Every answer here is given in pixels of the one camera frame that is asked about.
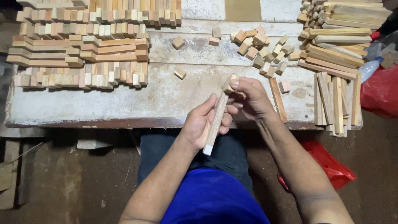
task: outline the workbench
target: workbench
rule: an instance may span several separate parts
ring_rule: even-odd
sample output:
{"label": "workbench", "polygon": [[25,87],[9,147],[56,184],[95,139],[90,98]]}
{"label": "workbench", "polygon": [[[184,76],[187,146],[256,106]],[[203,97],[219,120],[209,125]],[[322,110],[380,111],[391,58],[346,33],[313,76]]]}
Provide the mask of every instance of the workbench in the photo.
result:
{"label": "workbench", "polygon": [[[141,89],[120,85],[114,89],[74,90],[72,88],[32,90],[10,88],[6,107],[6,125],[10,127],[64,128],[180,128],[187,113],[203,103],[232,74],[255,78],[263,83],[272,98],[268,79],[252,67],[253,61],[237,53],[229,34],[258,25],[266,28],[271,38],[269,49],[288,35],[288,45],[299,49],[298,36],[303,25],[296,22],[301,2],[261,0],[263,22],[225,21],[225,2],[185,0],[182,2],[182,25],[172,29],[148,28],[152,47],[149,52],[148,86]],[[213,27],[221,27],[220,46],[208,45]],[[176,50],[172,40],[177,36],[185,46]],[[180,66],[187,75],[180,80],[174,68]],[[277,81],[288,79],[292,90],[282,94],[287,127],[292,130],[323,129],[314,125],[314,73],[290,61]],[[237,115],[232,127],[250,127]]]}

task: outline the blue shirt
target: blue shirt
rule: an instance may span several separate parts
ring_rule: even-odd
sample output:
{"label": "blue shirt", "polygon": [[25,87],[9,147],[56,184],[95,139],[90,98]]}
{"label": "blue shirt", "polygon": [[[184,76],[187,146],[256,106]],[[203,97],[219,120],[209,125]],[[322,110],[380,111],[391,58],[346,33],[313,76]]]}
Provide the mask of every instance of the blue shirt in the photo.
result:
{"label": "blue shirt", "polygon": [[161,223],[269,224],[269,220],[236,178],[201,168],[185,175]]}

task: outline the forearm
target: forearm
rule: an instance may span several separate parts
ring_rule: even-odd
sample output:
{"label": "forearm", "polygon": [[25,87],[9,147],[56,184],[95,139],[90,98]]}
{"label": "forearm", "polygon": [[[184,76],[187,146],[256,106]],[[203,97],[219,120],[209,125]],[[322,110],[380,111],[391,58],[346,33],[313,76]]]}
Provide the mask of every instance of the forearm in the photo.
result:
{"label": "forearm", "polygon": [[180,138],[131,196],[120,223],[133,220],[160,222],[196,155]]}
{"label": "forearm", "polygon": [[291,192],[297,197],[333,193],[325,172],[294,138],[278,114],[257,122]]}

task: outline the red plastic bag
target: red plastic bag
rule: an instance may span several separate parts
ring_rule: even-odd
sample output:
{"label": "red plastic bag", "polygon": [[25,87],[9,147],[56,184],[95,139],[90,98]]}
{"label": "red plastic bag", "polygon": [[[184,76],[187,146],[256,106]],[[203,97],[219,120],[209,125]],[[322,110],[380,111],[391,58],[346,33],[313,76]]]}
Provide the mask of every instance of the red plastic bag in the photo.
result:
{"label": "red plastic bag", "polygon": [[361,107],[386,118],[398,116],[398,65],[381,70],[361,85]]}
{"label": "red plastic bag", "polygon": [[[357,178],[352,170],[334,159],[318,141],[302,141],[300,144],[319,163],[335,190],[342,188],[346,183]],[[278,180],[283,188],[289,191],[279,172]]]}

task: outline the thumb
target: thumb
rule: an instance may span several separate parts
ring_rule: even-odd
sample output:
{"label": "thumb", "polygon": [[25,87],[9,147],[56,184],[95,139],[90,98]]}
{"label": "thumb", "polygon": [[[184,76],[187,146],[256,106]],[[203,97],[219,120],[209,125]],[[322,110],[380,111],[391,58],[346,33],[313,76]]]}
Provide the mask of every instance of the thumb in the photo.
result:
{"label": "thumb", "polygon": [[229,85],[231,86],[232,89],[239,91],[239,92],[243,92],[249,98],[253,99],[258,95],[257,88],[251,82],[248,82],[247,80],[231,79],[231,81],[229,82]]}
{"label": "thumb", "polygon": [[195,113],[201,116],[208,114],[210,110],[214,108],[216,104],[216,99],[216,94],[212,93],[204,103],[194,109]]}

